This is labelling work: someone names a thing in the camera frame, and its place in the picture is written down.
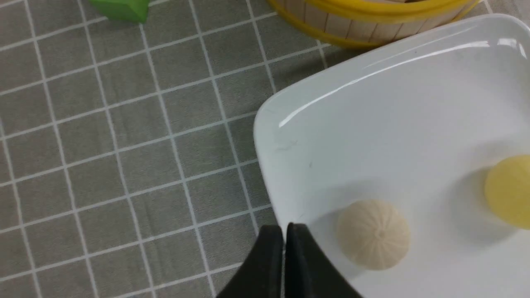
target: beige ball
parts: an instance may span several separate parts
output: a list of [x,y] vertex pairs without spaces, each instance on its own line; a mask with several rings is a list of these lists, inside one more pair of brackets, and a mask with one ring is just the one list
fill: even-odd
[[384,270],[397,265],[409,251],[410,230],[391,204],[361,200],[339,215],[337,239],[352,262],[366,269]]

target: wooden basket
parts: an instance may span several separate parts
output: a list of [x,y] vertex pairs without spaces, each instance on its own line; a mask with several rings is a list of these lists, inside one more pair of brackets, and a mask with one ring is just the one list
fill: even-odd
[[268,0],[305,33],[346,48],[377,47],[456,21],[479,0]]

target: wooden slat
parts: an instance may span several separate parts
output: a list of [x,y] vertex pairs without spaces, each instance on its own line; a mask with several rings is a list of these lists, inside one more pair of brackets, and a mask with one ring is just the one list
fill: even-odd
[[313,4],[305,4],[305,23],[309,26],[324,31],[326,29],[326,21],[328,13],[314,6]]
[[458,12],[458,14],[461,14],[461,13],[465,12],[465,11],[468,10],[471,6],[473,6],[473,4],[475,4],[475,0],[470,0],[469,3],[467,3],[466,5],[464,5],[464,7]]
[[409,22],[409,23],[403,24],[403,26],[401,26],[401,28],[397,32],[394,40],[398,40],[398,39],[402,39],[402,38],[405,38],[405,37],[409,37],[409,36],[412,36],[412,35],[418,33],[418,31],[420,31],[420,29],[421,29],[421,27],[423,26],[424,23],[425,23],[425,20],[423,20],[423,21],[414,21],[414,22]]
[[376,26],[376,23],[352,21],[350,24],[350,32],[348,32],[348,39],[369,42]]
[[350,23],[350,19],[330,13],[328,14],[328,22],[326,23],[326,33],[346,38],[350,29]]
[[374,2],[374,3],[404,3],[406,0],[365,0],[366,2]]
[[278,3],[278,5],[280,5],[281,7],[285,8],[285,0],[274,0],[276,1],[276,3]]
[[431,17],[430,19],[428,19],[423,24],[423,26],[421,26],[421,28],[418,31],[418,33],[425,32],[427,30],[431,30],[432,28],[436,28],[436,27],[438,27],[440,25],[444,25],[444,24],[449,23],[450,21],[452,21],[458,15],[458,13],[461,10],[462,10],[462,7],[459,7],[458,9],[450,11],[448,13],[444,13],[444,14],[439,15],[439,16]]
[[305,1],[304,0],[286,0],[285,8],[295,18],[304,21]]
[[370,37],[370,42],[390,42],[394,39],[400,28],[401,24],[377,24],[372,37]]

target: white grid line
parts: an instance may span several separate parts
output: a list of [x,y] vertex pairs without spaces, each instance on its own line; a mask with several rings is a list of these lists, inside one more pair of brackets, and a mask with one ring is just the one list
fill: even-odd
[[84,23],[80,23],[80,24],[75,24],[75,25],[71,25],[71,26],[68,26],[68,27],[64,27],[64,28],[61,28],[59,30],[56,30],[56,31],[53,31],[53,32],[49,32],[49,33],[46,33],[46,34],[42,34],[42,35],[39,35],[39,36],[33,36],[32,38],[28,38],[28,39],[25,39],[25,40],[17,41],[15,43],[10,44],[10,45],[0,47],[0,52],[4,51],[4,50],[9,50],[9,49],[15,48],[15,47],[18,47],[18,46],[21,46],[21,45],[25,45],[27,43],[39,41],[39,40],[44,39],[44,38],[52,37],[54,35],[61,34],[61,33],[64,33],[66,31],[79,29],[79,28],[82,28],[85,25],[98,23],[98,22],[101,22],[101,21],[104,21],[104,20],[107,20],[107,17],[100,17],[98,19],[94,19],[94,20],[90,20],[88,22],[84,22]]
[[[178,43],[177,41],[170,42],[170,44],[174,45],[174,44]],[[323,44],[321,47],[325,48],[325,47],[328,47],[328,46],[330,46],[330,45]],[[307,52],[310,52],[310,51],[313,51],[313,50],[318,50],[318,49],[319,49],[319,47],[315,46],[315,47],[307,48],[305,50],[300,50],[300,51],[296,51],[296,52],[293,52],[293,53],[290,53],[290,54],[287,54],[287,55],[283,55],[283,56],[280,56],[280,57],[277,57],[277,58],[274,58],[274,59],[268,59],[267,60],[267,64],[278,62],[278,61],[281,61],[281,60],[284,60],[284,59],[287,59],[287,58],[298,56],[298,55],[301,55],[301,54],[304,54],[304,53],[307,53]],[[113,58],[111,60],[99,62],[99,63],[97,63],[97,66],[105,65],[105,64],[108,64],[108,63],[111,63],[111,62],[120,61],[120,60],[123,60],[123,59],[126,59],[126,58],[134,57],[136,55],[141,55],[143,53],[145,53],[144,50],[137,51],[137,52],[130,53],[130,54],[126,54],[124,56]],[[240,73],[240,72],[243,72],[243,71],[247,71],[249,69],[253,69],[253,68],[256,68],[256,67],[264,66],[265,64],[266,64],[265,62],[259,62],[259,63],[252,64],[252,65],[249,65],[249,66],[237,68],[237,69],[234,69],[232,71],[228,71],[228,72],[225,72],[225,73],[214,75],[213,78],[217,79],[217,78],[229,76],[229,75],[232,75],[232,74],[236,74],[236,73]],[[6,95],[6,94],[9,94],[9,93],[13,93],[13,92],[16,92],[16,91],[20,91],[20,90],[23,90],[23,89],[26,89],[26,88],[30,88],[30,87],[42,84],[44,82],[49,82],[49,81],[55,80],[57,78],[61,78],[61,77],[64,77],[64,76],[75,74],[75,73],[79,73],[79,72],[86,71],[86,70],[93,69],[93,68],[94,68],[94,66],[90,65],[90,66],[85,66],[85,67],[82,67],[82,68],[74,69],[72,71],[67,71],[65,73],[58,74],[58,75],[55,75],[53,77],[47,78],[44,81],[36,81],[36,82],[33,82],[33,83],[29,83],[29,84],[26,84],[26,85],[21,85],[21,86],[12,88],[12,89],[1,91],[0,92],[0,96]],[[182,89],[182,88],[194,86],[194,85],[197,85],[197,84],[200,84],[200,83],[208,82],[211,79],[212,79],[211,77],[203,78],[203,79],[200,79],[200,80],[197,80],[197,81],[193,81],[193,82],[190,82],[190,83],[178,85],[178,86],[175,86],[175,87],[170,87],[170,88],[161,90],[161,92],[162,93],[172,92],[172,91],[175,91],[175,90],[178,90],[178,89]],[[155,95],[156,95],[156,93],[150,93],[150,94],[147,94],[147,95],[142,95],[141,97],[138,97],[138,98],[128,99],[128,100],[125,100],[125,101],[121,101],[121,102],[118,102],[118,103],[111,104],[111,105],[109,105],[109,108],[115,108],[115,107],[122,106],[122,105],[127,104],[127,103],[131,103],[133,101],[137,101],[137,100],[140,100],[140,99],[143,99],[143,98],[147,98],[147,97],[151,97],[151,96],[155,96]],[[103,108],[96,109],[96,110],[93,110],[93,111],[86,112],[85,114],[89,115],[91,113],[94,113],[94,111],[97,111],[97,110],[104,110],[104,109]],[[80,116],[77,115],[77,116],[74,116],[74,117],[69,117],[69,118],[66,118],[66,119],[58,120],[58,122],[65,122],[67,119],[75,119],[75,118],[79,118],[79,117]]]
[[[2,5],[0,5],[0,8],[2,8],[4,6],[9,6],[11,4],[15,4],[15,3],[18,3],[18,2],[23,2],[23,1],[24,0],[16,0],[13,3],[9,2],[9,3],[6,3],[6,4],[2,4]],[[156,4],[164,3],[164,2],[167,2],[167,1],[169,1],[169,0],[158,2]],[[203,33],[204,33],[204,35],[208,35],[208,34],[213,34],[213,33],[216,33],[216,32],[221,32],[221,31],[224,31],[224,30],[227,30],[227,29],[231,29],[231,28],[240,26],[240,25],[251,23],[254,20],[266,19],[266,18],[274,16],[274,15],[277,15],[277,13],[276,12],[272,12],[272,13],[264,14],[264,15],[261,15],[261,16],[258,16],[256,18],[254,18],[254,19],[249,19],[249,20],[238,22],[238,23],[230,24],[230,25],[227,25],[227,26],[224,26],[224,27],[211,29],[211,30],[205,31]],[[75,29],[83,28],[83,27],[91,25],[91,24],[103,22],[103,21],[106,21],[106,20],[108,20],[108,18],[105,17],[105,16],[104,17],[99,17],[99,18],[94,19],[94,20],[84,21],[84,22],[79,23],[79,24],[71,25],[71,26],[64,27],[64,28],[61,28],[61,29],[53,31],[53,32],[45,33],[45,34],[42,34],[42,35],[34,37],[34,38],[32,37],[32,38],[24,39],[24,40],[21,40],[21,41],[17,41],[17,42],[11,43],[9,45],[0,47],[0,52],[1,51],[5,51],[5,50],[9,50],[9,49],[12,49],[12,48],[16,48],[18,46],[26,45],[27,43],[31,43],[31,42],[34,42],[34,41],[39,41],[39,40],[42,40],[44,38],[52,37],[52,36],[55,36],[55,35],[70,31],[70,30],[75,30]],[[174,43],[178,43],[178,41],[184,42],[187,39],[189,40],[189,39],[193,39],[193,38],[196,38],[196,37],[197,37],[196,35],[185,37],[183,39],[179,39],[179,40],[176,40],[176,41],[172,41],[172,42],[164,43],[162,45],[155,46],[152,49],[159,49],[159,48],[163,48],[163,47],[167,47],[167,46],[172,46]]]
[[[212,273],[212,274],[220,273],[220,272],[231,270],[231,269],[234,269],[234,268],[239,268],[241,265],[242,265],[242,263],[235,263],[235,264],[232,264],[232,265],[229,265],[229,266],[226,266],[226,267],[214,269],[214,270],[210,271],[210,273]],[[178,285],[178,284],[181,284],[181,283],[189,282],[189,281],[192,281],[194,279],[205,277],[205,276],[207,276],[206,273],[195,274],[195,275],[192,275],[190,277],[186,277],[186,278],[183,278],[183,279],[178,279],[177,281],[172,281],[172,282],[169,282],[169,283],[157,285],[157,286],[155,286],[155,289],[156,290],[160,290],[160,289],[165,288],[165,287],[174,286],[174,285]],[[127,293],[127,294],[124,294],[124,295],[116,296],[114,298],[129,298],[129,297],[132,297],[134,295],[147,293],[147,292],[149,292],[149,290],[150,289],[147,288],[147,289],[143,289],[143,290]]]
[[[112,247],[112,248],[108,248],[108,249],[104,249],[104,250],[88,253],[87,256],[79,256],[79,257],[75,257],[75,258],[72,258],[72,259],[68,259],[68,260],[64,260],[64,261],[61,261],[61,262],[57,262],[57,263],[54,263],[54,264],[48,264],[48,265],[45,265],[45,266],[42,266],[42,267],[39,267],[39,268],[34,268],[34,269],[31,269],[31,270],[28,270],[28,271],[23,271],[23,272],[20,272],[20,273],[17,273],[17,274],[4,276],[4,277],[0,278],[0,282],[8,281],[10,279],[14,279],[14,278],[21,277],[21,276],[28,275],[28,274],[36,274],[36,273],[44,271],[44,270],[48,270],[48,269],[56,268],[56,267],[59,267],[59,266],[62,266],[62,265],[66,265],[66,264],[70,264],[70,263],[77,262],[77,261],[80,261],[80,260],[84,260],[85,258],[93,258],[93,257],[96,257],[96,256],[103,255],[105,253],[118,251],[118,250],[121,250],[121,249],[124,249],[124,248],[136,246],[136,245],[139,245],[140,242],[145,243],[145,242],[150,242],[150,241],[166,238],[166,237],[173,236],[175,234],[179,234],[179,233],[182,233],[182,232],[185,232],[185,231],[194,230],[195,228],[199,228],[199,227],[211,225],[211,224],[214,224],[214,223],[218,223],[218,222],[221,222],[221,221],[229,220],[231,218],[235,218],[235,217],[238,217],[238,216],[248,215],[248,214],[250,214],[250,212],[257,212],[257,211],[261,211],[261,210],[268,209],[268,208],[271,208],[270,204],[253,208],[251,211],[246,210],[246,211],[237,212],[237,213],[234,213],[234,214],[231,214],[231,215],[226,215],[226,216],[222,216],[222,217],[219,217],[219,218],[215,218],[213,220],[208,220],[208,221],[199,223],[197,225],[190,225],[190,226],[183,227],[183,228],[171,231],[171,232],[166,232],[166,233],[159,234],[159,235],[156,235],[156,236],[151,236],[151,237],[148,237],[148,238],[145,238],[145,239],[142,239],[142,240],[133,241],[133,242],[122,244],[122,245],[119,245],[119,246],[116,246],[116,247]],[[210,272],[210,274],[213,274],[217,270],[218,269],[214,269],[214,270],[210,270],[209,272]]]
[[484,0],[484,4],[486,5],[486,10],[488,10],[488,13],[493,13],[489,0]]
[[15,0],[15,1],[9,1],[9,2],[6,2],[6,3],[2,3],[0,4],[0,8],[3,8],[3,7],[6,7],[6,6],[10,6],[10,5],[13,5],[13,4],[16,4],[16,3],[19,3],[19,2],[23,2],[24,0]]
[[[220,113],[221,113],[221,118],[222,118],[224,126],[225,126],[226,134],[228,136],[228,142],[230,143],[230,148],[232,150],[232,155],[234,156],[234,161],[235,161],[235,164],[237,166],[237,174],[239,175],[239,180],[240,180],[241,185],[243,187],[243,193],[245,195],[245,200],[246,200],[247,204],[249,205],[250,218],[252,220],[252,225],[254,227],[254,232],[257,234],[258,233],[258,223],[257,223],[256,218],[254,216],[254,212],[252,212],[251,209],[250,209],[251,206],[250,206],[249,192],[248,192],[248,190],[246,188],[246,183],[245,183],[245,179],[243,177],[243,172],[241,170],[241,166],[240,166],[240,163],[239,163],[239,158],[237,157],[237,152],[236,152],[236,149],[235,149],[234,140],[232,138],[232,133],[230,131],[230,127],[228,125],[228,121],[226,120],[226,113],[225,113],[225,109],[223,107],[223,102],[221,100],[221,95],[220,95],[220,92],[219,92],[219,88],[217,86],[216,80],[213,78],[214,77],[214,70],[213,70],[213,68],[211,66],[210,58],[208,56],[208,49],[206,48],[206,44],[204,42],[204,38],[203,38],[202,33],[201,33],[200,24],[199,24],[199,18],[197,17],[197,12],[195,10],[195,5],[193,4],[193,0],[188,0],[188,2],[190,4],[191,14],[193,15],[193,21],[195,23],[195,28],[197,29],[197,32],[199,33],[199,41],[200,41],[200,44],[201,44],[202,52],[204,54],[206,65],[208,67],[208,73],[209,73],[210,77],[212,78],[211,82],[212,82],[212,85],[214,87],[215,97],[217,99],[217,104],[219,106],[219,110],[220,110]],[[215,287],[213,285],[213,282],[210,283],[210,288],[211,288],[212,296],[215,297],[216,296],[216,291],[215,291]]]
[[[2,125],[2,120],[0,119],[0,135],[4,135],[4,127]],[[14,174],[13,174],[13,164],[11,162],[11,156],[9,154],[9,149],[7,148],[7,143],[4,142],[4,154],[5,154],[5,158],[6,158],[6,163],[7,163],[7,170],[9,172],[9,176],[11,177],[11,179],[13,179],[14,177]],[[20,203],[20,196],[19,196],[19,190],[18,190],[18,187],[16,186],[16,184],[14,183],[13,184],[13,194],[14,194],[14,197],[15,197],[15,200],[16,200],[16,212],[17,212],[17,215],[19,217],[19,226],[21,227],[20,230],[21,230],[21,233],[22,233],[22,240],[24,241],[24,247],[26,249],[26,253],[28,255],[28,261],[30,263],[30,268],[31,268],[31,274],[32,274],[32,278],[33,278],[33,283],[35,285],[35,290],[37,291],[37,297],[38,298],[42,298],[42,294],[40,292],[40,286],[39,286],[39,280],[37,279],[37,273],[33,272],[33,270],[35,269],[35,262],[33,260],[33,255],[31,254],[31,248],[30,248],[30,244],[29,244],[29,241],[28,241],[28,235],[26,233],[26,229],[23,227],[23,220],[22,220],[22,207],[21,207],[21,203]]]
[[154,0],[154,1],[149,2],[149,7],[160,4],[160,3],[169,2],[169,1],[171,0]]
[[[81,10],[81,15],[83,17],[83,23],[86,23],[85,13],[84,13],[81,1],[77,0],[77,2],[78,2],[78,5],[79,5],[79,9]],[[93,67],[94,67],[94,70],[95,70],[95,73],[96,73],[96,79],[98,81],[100,96],[101,96],[101,100],[103,102],[103,108],[104,108],[104,111],[105,111],[105,116],[107,118],[107,124],[109,126],[110,135],[111,135],[111,138],[112,138],[112,146],[114,148],[113,151],[116,154],[116,162],[118,164],[118,172],[119,172],[119,175],[120,175],[120,180],[121,180],[121,183],[122,183],[122,186],[123,186],[123,190],[125,192],[125,199],[127,200],[127,204],[129,206],[129,211],[130,211],[131,216],[132,216],[132,222],[134,224],[136,237],[138,239],[138,246],[140,248],[140,253],[142,255],[142,261],[144,263],[145,273],[146,273],[146,276],[147,276],[147,280],[149,282],[149,287],[151,288],[151,292],[153,294],[153,298],[156,298],[156,293],[155,293],[155,291],[153,289],[153,276],[151,274],[151,267],[150,267],[149,261],[147,259],[147,254],[145,252],[144,242],[142,240],[142,234],[140,233],[140,226],[138,224],[138,217],[137,217],[136,212],[134,210],[133,202],[132,202],[132,200],[130,198],[130,194],[129,194],[129,188],[127,187],[127,182],[125,180],[125,175],[123,173],[123,167],[122,167],[122,164],[121,164],[120,152],[118,150],[119,147],[118,147],[118,141],[117,141],[117,138],[116,138],[116,132],[114,130],[114,125],[112,123],[112,118],[110,116],[110,108],[108,106],[107,98],[105,96],[105,92],[104,92],[104,89],[103,89],[103,83],[102,83],[102,80],[101,80],[101,75],[100,75],[100,71],[99,71],[99,65],[96,62],[95,53],[94,53],[94,47],[92,45],[92,39],[90,38],[90,31],[89,31],[87,25],[85,25],[85,33],[86,33],[86,38],[87,38],[88,43],[89,43],[89,49],[90,49],[90,55],[91,55],[91,59],[92,59],[92,64],[93,64]]]
[[263,42],[261,41],[260,30],[258,29],[258,24],[256,23],[256,18],[254,17],[254,10],[252,9],[252,5],[250,5],[250,0],[246,0],[246,6],[249,10],[250,19],[252,20],[252,26],[254,27],[254,33],[256,34],[256,38],[258,40],[258,46],[260,47],[261,58],[263,59],[263,62],[265,63],[265,70],[267,71],[267,75],[269,76],[269,82],[270,82],[270,86],[272,87],[272,92],[276,93],[276,84],[274,83],[272,72],[270,71],[269,62],[267,61],[267,54],[265,53],[265,48],[263,47]]
[[[157,97],[158,97],[158,103],[160,105],[160,109],[162,110],[162,115],[164,117],[164,122],[166,124],[167,131],[168,131],[168,133],[170,135],[173,135],[173,130],[171,129],[171,123],[169,121],[169,117],[167,116],[167,109],[166,109],[166,106],[164,104],[164,99],[162,98],[162,94],[161,94],[161,91],[160,91],[160,85],[158,83],[158,77],[156,75],[155,66],[153,64],[153,58],[151,56],[151,52],[149,51],[149,44],[147,43],[147,37],[145,35],[144,26],[142,24],[140,24],[139,27],[140,27],[140,32],[142,34],[142,42],[144,43],[144,47],[145,47],[146,52],[147,52],[147,61],[149,62],[149,68],[151,70],[151,75],[153,76],[153,81],[155,83],[155,90],[156,90]],[[203,245],[202,245],[202,239],[201,239],[200,234],[199,234],[199,229],[197,228],[197,221],[195,219],[195,213],[193,211],[193,205],[191,203],[191,197],[190,197],[190,194],[189,194],[189,191],[188,191],[188,185],[187,185],[187,183],[185,181],[184,171],[182,170],[182,164],[180,162],[179,154],[178,154],[178,151],[177,151],[177,148],[176,148],[175,138],[172,137],[170,139],[170,142],[171,142],[171,148],[173,150],[173,155],[174,155],[174,158],[175,158],[175,163],[176,163],[177,168],[179,170],[179,175],[180,175],[180,177],[182,179],[182,186],[184,188],[184,194],[186,196],[186,201],[188,203],[188,209],[189,209],[190,216],[191,216],[191,223],[192,223],[193,229],[194,229],[196,237],[197,237],[197,241],[198,241],[198,245],[199,245],[199,251],[200,251],[200,254],[201,254],[201,258],[202,258],[202,263],[204,265],[206,274],[208,276],[208,283],[210,284],[210,286],[212,286],[213,285],[213,281],[211,280],[211,277],[209,275],[208,260],[206,258],[206,253],[205,253]],[[154,296],[154,298],[156,298],[156,292],[154,291],[154,289],[153,289],[153,296]]]
[[[253,116],[255,114],[256,114],[256,112],[246,113],[246,114],[243,114],[243,115],[232,117],[228,121],[243,119],[243,118],[246,118],[246,117]],[[167,136],[156,138],[156,139],[153,139],[153,140],[150,140],[150,141],[146,141],[146,142],[143,142],[143,143],[139,143],[139,144],[135,144],[135,145],[127,146],[127,147],[122,147],[122,148],[118,149],[118,152],[122,153],[122,152],[125,152],[125,151],[137,149],[137,148],[144,147],[144,146],[147,146],[147,145],[156,144],[156,143],[163,142],[163,141],[166,141],[166,140],[171,139],[171,138],[183,136],[183,135],[186,135],[186,134],[189,134],[189,133],[193,133],[193,132],[196,132],[196,131],[199,131],[199,130],[203,130],[203,129],[210,128],[210,127],[213,127],[213,126],[217,126],[217,125],[220,125],[222,123],[223,123],[222,121],[217,121],[217,122],[212,122],[212,123],[209,123],[209,124],[206,124],[206,125],[190,128],[190,129],[187,129],[187,130],[184,130],[182,132],[175,133],[175,134],[172,134],[172,135],[167,135]],[[91,161],[94,161],[94,160],[98,160],[100,158],[111,156],[111,155],[114,155],[114,154],[115,154],[115,151],[110,151],[110,152],[106,152],[106,153],[103,153],[103,154],[100,154],[100,155],[88,157],[87,159],[75,161],[75,162],[69,163],[69,164],[67,164],[65,166],[58,166],[56,168],[52,168],[52,169],[49,169],[49,170],[44,170],[42,172],[37,172],[35,174],[31,174],[31,175],[15,178],[15,180],[10,180],[10,181],[7,181],[7,182],[0,183],[0,187],[11,185],[12,183],[21,182],[21,181],[28,180],[28,179],[40,177],[40,176],[43,176],[43,175],[46,175],[46,174],[53,173],[55,171],[62,170],[64,167],[71,168],[73,166],[81,165],[81,164],[84,164],[84,163],[87,163],[87,162],[91,162]]]
[[51,102],[51,96],[50,96],[50,92],[49,92],[49,89],[48,89],[48,84],[45,81],[46,80],[46,73],[45,73],[45,70],[44,70],[44,65],[42,63],[42,57],[41,57],[39,45],[37,43],[37,39],[35,38],[35,30],[34,30],[35,28],[34,28],[34,24],[33,24],[33,18],[31,16],[31,11],[29,9],[28,0],[25,0],[25,3],[27,5],[27,11],[26,12],[27,12],[27,15],[28,15],[28,20],[30,22],[31,36],[33,37],[33,45],[35,46],[35,52],[37,54],[37,62],[39,64],[40,74],[41,74],[42,80],[44,81],[43,87],[44,87],[44,93],[45,93],[45,96],[46,96],[46,104],[48,106],[48,111],[49,111],[49,114],[50,114],[51,123],[52,123],[53,129],[54,129],[54,133],[55,133],[55,136],[56,136],[56,139],[57,139],[57,146],[58,146],[58,150],[59,150],[59,156],[60,156],[61,164],[63,165],[63,172],[64,172],[64,175],[65,175],[66,185],[67,185],[67,188],[68,188],[68,195],[70,197],[70,205],[72,207],[72,212],[73,212],[73,215],[74,215],[75,224],[76,224],[76,227],[77,227],[77,231],[79,233],[79,239],[81,241],[81,247],[83,249],[83,255],[84,255],[84,259],[85,259],[85,263],[86,263],[86,267],[87,267],[87,273],[89,274],[89,278],[90,278],[90,282],[91,282],[92,291],[94,293],[94,296],[95,296],[95,298],[99,298],[98,291],[97,291],[97,289],[95,287],[95,281],[94,281],[94,274],[93,274],[93,271],[92,271],[92,265],[90,263],[89,258],[87,257],[88,250],[86,248],[85,235],[83,233],[83,228],[81,227],[81,220],[79,219],[77,208],[75,206],[75,198],[74,198],[74,192],[72,190],[72,182],[70,180],[70,175],[68,173],[68,169],[65,167],[66,159],[65,159],[64,150],[63,150],[63,143],[61,141],[59,129],[57,127],[55,113],[54,113],[53,105],[52,105],[52,102]]
[[[31,29],[31,35],[35,36],[35,30],[33,28],[33,20],[31,18],[30,7],[28,5],[28,1],[27,0],[24,0],[24,7],[25,7],[25,10],[26,10],[26,16],[28,17],[28,21],[29,21],[29,25],[30,25],[30,29]],[[0,134],[2,136],[5,135],[3,123],[2,123],[1,120],[0,120]],[[4,142],[4,152],[5,152],[7,170],[9,172],[9,176],[10,176],[11,180],[14,180],[15,175],[14,175],[14,171],[13,171],[13,163],[11,161],[11,155],[9,153],[7,142]],[[22,205],[21,205],[21,202],[20,202],[19,190],[18,190],[18,187],[17,187],[16,183],[13,183],[13,195],[14,195],[15,201],[16,201],[16,209],[17,209],[16,211],[17,211],[17,215],[19,217],[19,225],[22,225],[24,223],[24,220],[22,218]],[[22,239],[24,241],[24,246],[26,248],[26,253],[28,255],[28,262],[30,264],[30,269],[31,269],[31,271],[33,271],[35,269],[35,261],[33,259],[33,254],[31,253],[31,247],[30,247],[29,240],[28,240],[28,234],[26,233],[26,229],[25,228],[21,228],[20,231],[22,233]],[[37,273],[33,272],[32,273],[32,277],[33,277],[33,283],[34,283],[34,286],[35,286],[35,291],[37,293],[37,298],[42,298],[42,292],[41,292],[41,289],[40,289],[40,284],[39,284],[39,279],[37,277]]]
[[[240,164],[240,166],[245,166],[245,165],[249,165],[249,164],[253,164],[253,163],[257,163],[257,162],[258,162],[257,159],[249,160],[249,161],[242,162]],[[165,183],[165,184],[154,186],[154,187],[151,187],[151,188],[139,190],[139,191],[133,192],[132,194],[129,194],[129,195],[130,195],[130,197],[143,195],[143,194],[146,194],[148,192],[152,192],[152,191],[155,191],[155,190],[160,190],[160,189],[164,189],[164,188],[167,188],[167,187],[170,187],[170,186],[174,186],[174,185],[180,184],[183,181],[189,182],[189,181],[196,180],[196,179],[199,179],[199,178],[204,178],[204,177],[211,176],[211,175],[214,175],[214,174],[219,174],[221,172],[234,170],[236,168],[237,168],[236,165],[230,165],[230,166],[227,166],[225,168],[213,170],[213,171],[202,173],[202,174],[198,174],[198,175],[195,175],[195,176],[190,176],[190,177],[185,178],[185,179],[176,180],[176,181],[173,181],[173,182]],[[125,196],[116,197],[116,198],[105,200],[105,201],[101,201],[101,202],[98,202],[98,203],[95,203],[95,204],[92,204],[92,205],[79,207],[79,208],[77,208],[77,211],[81,212],[81,211],[93,209],[93,208],[96,208],[96,207],[100,207],[100,206],[107,205],[107,204],[110,204],[110,203],[114,203],[114,202],[117,202],[117,201],[120,201],[120,200],[124,200],[124,199],[126,199]],[[27,226],[34,225],[34,224],[43,223],[43,222],[46,222],[46,221],[49,221],[49,220],[54,220],[54,219],[57,219],[57,218],[60,218],[60,217],[63,217],[63,216],[70,215],[70,214],[73,214],[73,211],[66,211],[66,212],[54,214],[54,215],[51,215],[51,216],[48,216],[48,217],[40,218],[38,220],[34,220],[34,221],[31,221],[31,222],[27,222],[27,223],[24,223],[22,225],[11,226],[11,227],[8,227],[6,229],[0,230],[0,234],[11,232],[11,231],[20,229],[21,227],[27,227]]]
[[323,46],[322,46],[322,42],[320,42],[318,39],[316,40],[316,44],[319,48],[319,52],[320,52],[320,58],[322,58],[322,64],[324,64],[324,69],[327,69],[328,68],[328,61],[326,61],[326,55],[324,54],[324,50],[323,50]]

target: textured ball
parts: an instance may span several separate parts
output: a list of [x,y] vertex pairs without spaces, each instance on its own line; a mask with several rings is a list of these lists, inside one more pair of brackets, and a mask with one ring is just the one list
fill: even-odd
[[488,172],[484,194],[493,213],[503,221],[530,230],[530,155],[496,164]]
[[337,239],[352,262],[366,269],[384,270],[397,265],[409,251],[410,230],[391,204],[362,200],[339,215]]

